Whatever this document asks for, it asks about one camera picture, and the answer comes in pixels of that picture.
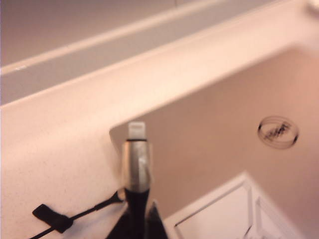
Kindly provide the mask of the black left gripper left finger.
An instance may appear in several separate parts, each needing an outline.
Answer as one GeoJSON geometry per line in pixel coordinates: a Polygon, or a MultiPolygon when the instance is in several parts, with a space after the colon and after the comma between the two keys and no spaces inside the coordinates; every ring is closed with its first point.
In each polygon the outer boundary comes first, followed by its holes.
{"type": "Polygon", "coordinates": [[[131,214],[128,208],[122,213],[106,239],[130,239],[131,238],[131,214]]]}

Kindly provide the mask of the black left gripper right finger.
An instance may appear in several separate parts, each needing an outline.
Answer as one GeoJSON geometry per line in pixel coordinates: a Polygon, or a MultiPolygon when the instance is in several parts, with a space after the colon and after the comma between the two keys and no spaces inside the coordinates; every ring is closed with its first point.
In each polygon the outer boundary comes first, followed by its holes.
{"type": "Polygon", "coordinates": [[[146,215],[146,239],[168,239],[157,201],[153,200],[146,215]]]}

